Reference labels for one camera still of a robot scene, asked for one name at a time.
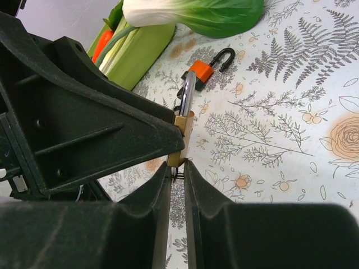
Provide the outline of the orange black padlock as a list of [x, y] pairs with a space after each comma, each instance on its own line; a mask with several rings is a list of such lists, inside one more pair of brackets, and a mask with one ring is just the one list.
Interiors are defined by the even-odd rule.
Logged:
[[195, 90], [202, 91], [207, 80], [212, 76], [214, 73], [214, 65], [219, 62], [219, 60], [225, 55], [229, 54], [229, 57], [224, 63], [221, 65], [219, 72], [223, 73], [226, 71], [233, 63], [235, 59], [235, 51], [232, 48], [224, 48], [222, 49], [216, 56], [213, 57], [211, 62], [209, 64], [204, 63], [201, 60], [196, 60], [194, 64], [184, 72], [184, 74], [181, 76], [181, 79], [185, 80], [187, 74], [190, 71], [194, 71], [196, 74], [196, 83], [195, 83]]

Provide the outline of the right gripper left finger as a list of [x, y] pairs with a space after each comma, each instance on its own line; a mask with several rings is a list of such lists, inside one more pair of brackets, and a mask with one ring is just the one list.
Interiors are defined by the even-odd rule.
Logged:
[[2, 268], [164, 268], [171, 170], [115, 202], [1, 203]]

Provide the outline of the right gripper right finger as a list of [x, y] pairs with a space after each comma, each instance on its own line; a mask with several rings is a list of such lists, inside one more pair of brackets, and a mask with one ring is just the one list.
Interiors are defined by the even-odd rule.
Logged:
[[358, 224], [325, 203], [235, 203], [185, 162], [189, 268], [357, 268]]

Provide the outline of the brass padlock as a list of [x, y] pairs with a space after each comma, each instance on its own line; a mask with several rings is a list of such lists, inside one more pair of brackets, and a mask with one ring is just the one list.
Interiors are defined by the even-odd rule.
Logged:
[[179, 128], [185, 143], [185, 148], [179, 152], [168, 155], [168, 165], [173, 168], [179, 168], [184, 162], [188, 152], [188, 143], [191, 137], [191, 126], [194, 120], [194, 112], [191, 110], [193, 94], [195, 92], [196, 73], [188, 72], [185, 84], [182, 90], [181, 103], [179, 111], [175, 112], [174, 125]]

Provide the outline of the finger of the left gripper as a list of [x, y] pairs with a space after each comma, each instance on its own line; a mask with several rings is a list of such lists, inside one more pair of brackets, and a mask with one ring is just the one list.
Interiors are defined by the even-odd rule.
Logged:
[[174, 112], [172, 110], [108, 80], [96, 68], [78, 41], [66, 36], [55, 41], [36, 35], [32, 35], [31, 38], [47, 58], [79, 83], [165, 122], [173, 123]]
[[1, 180], [50, 196], [184, 148], [174, 112], [109, 81], [82, 45], [1, 13]]

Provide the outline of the black head key bunch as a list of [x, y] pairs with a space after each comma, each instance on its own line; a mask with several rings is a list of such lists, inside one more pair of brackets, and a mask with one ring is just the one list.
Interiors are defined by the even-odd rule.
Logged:
[[179, 91], [177, 92], [177, 101], [179, 101], [179, 103], [175, 103], [174, 104], [174, 107], [173, 107], [173, 111], [176, 112], [176, 111], [179, 111], [180, 107], [181, 107], [181, 104], [182, 104], [182, 95], [183, 95], [183, 90], [184, 90], [184, 87], [181, 87], [179, 89]]

